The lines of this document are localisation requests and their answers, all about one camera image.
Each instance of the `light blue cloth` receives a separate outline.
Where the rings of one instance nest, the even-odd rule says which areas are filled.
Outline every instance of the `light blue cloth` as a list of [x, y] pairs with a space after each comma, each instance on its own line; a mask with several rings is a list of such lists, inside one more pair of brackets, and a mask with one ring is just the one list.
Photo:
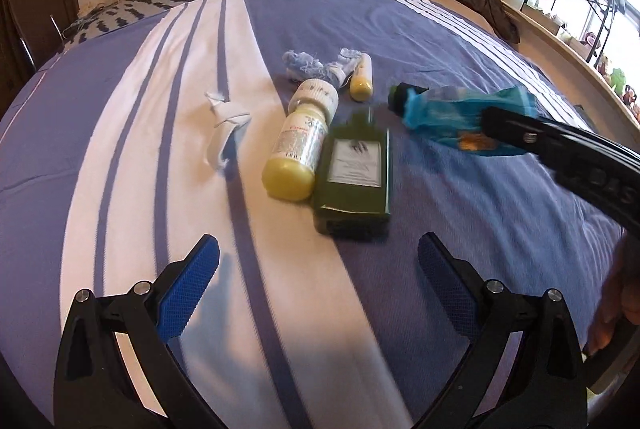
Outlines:
[[[461, 148], [465, 135], [481, 133], [481, 113], [487, 107], [500, 107], [525, 116], [536, 117], [536, 97], [524, 88], [508, 88], [487, 94], [460, 86], [432, 88], [416, 94], [412, 89], [404, 106], [402, 123], [418, 129], [438, 143]], [[522, 149], [497, 142], [487, 150], [469, 150], [481, 156], [512, 156], [525, 154]]]
[[291, 80], [302, 82], [309, 78], [319, 78], [327, 81], [335, 89], [340, 89], [348, 82], [348, 77], [355, 70], [361, 56], [362, 53], [358, 50], [343, 48], [337, 61], [323, 64], [308, 53], [289, 50], [284, 53], [282, 60]]

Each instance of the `wooden wardrobe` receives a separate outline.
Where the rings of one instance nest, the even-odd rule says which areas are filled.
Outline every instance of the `wooden wardrobe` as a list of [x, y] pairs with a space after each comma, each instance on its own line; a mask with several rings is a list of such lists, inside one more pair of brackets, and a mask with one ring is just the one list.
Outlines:
[[22, 86], [62, 48], [78, 0], [0, 0], [0, 117]]

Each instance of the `metal screw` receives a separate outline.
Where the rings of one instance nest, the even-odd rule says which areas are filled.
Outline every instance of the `metal screw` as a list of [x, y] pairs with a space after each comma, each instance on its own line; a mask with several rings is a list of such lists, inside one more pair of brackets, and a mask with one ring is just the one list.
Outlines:
[[138, 281], [133, 285], [133, 293], [136, 295], [144, 295], [151, 290], [151, 283], [149, 281]]
[[84, 303], [89, 298], [89, 290], [86, 288], [82, 288], [82, 290], [78, 290], [76, 292], [76, 301], [79, 303]]
[[555, 288], [551, 288], [551, 290], [549, 290], [546, 294], [554, 303], [559, 303], [562, 300], [562, 293], [560, 292], [560, 290], [556, 290]]
[[525, 133], [522, 135], [525, 144], [535, 144], [538, 141], [537, 133]]
[[504, 284], [502, 284], [497, 279], [491, 279], [486, 282], [486, 289], [489, 290], [492, 294], [500, 294], [504, 291]]
[[589, 183], [597, 185], [598, 187], [604, 187], [607, 179], [607, 173], [602, 169], [593, 168], [589, 174]]

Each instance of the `blue and white striped bed sheet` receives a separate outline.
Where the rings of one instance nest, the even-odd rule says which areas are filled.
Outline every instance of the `blue and white striped bed sheet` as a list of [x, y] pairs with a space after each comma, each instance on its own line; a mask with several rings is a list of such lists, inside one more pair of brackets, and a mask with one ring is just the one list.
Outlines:
[[[417, 9], [428, 15], [416, 19]], [[260, 183], [292, 93], [282, 52], [328, 59], [343, 45], [371, 53], [376, 117], [392, 129], [384, 245], [334, 243], [315, 233], [308, 208], [268, 199]], [[399, 78], [526, 85], [536, 70], [498, 46], [421, 0], [202, 0], [57, 57], [0, 124], [0, 322], [10, 327], [0, 349], [31, 398], [50, 414], [76, 290], [110, 295], [153, 280], [203, 232], [218, 238], [221, 264], [176, 349], [230, 428], [410, 427], [466, 348], [415, 264], [428, 230], [484, 277], [523, 293], [562, 289], [584, 338], [619, 227], [533, 157], [434, 146], [383, 107]], [[547, 112], [578, 123], [539, 81], [527, 79]], [[223, 172], [205, 160], [214, 126], [205, 91], [252, 113]], [[355, 107], [341, 99], [338, 119]], [[152, 405], [139, 373], [134, 382]]]

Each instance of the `black bottle cap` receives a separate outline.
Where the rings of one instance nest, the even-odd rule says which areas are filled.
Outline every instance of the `black bottle cap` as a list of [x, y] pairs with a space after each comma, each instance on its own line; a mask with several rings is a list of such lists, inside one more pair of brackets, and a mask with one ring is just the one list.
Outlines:
[[388, 108], [400, 117], [404, 116], [404, 104], [409, 96], [409, 89], [413, 89], [416, 94], [420, 94], [429, 88], [421, 88], [420, 86], [414, 86], [406, 82], [401, 82], [397, 86], [391, 86], [386, 103]]

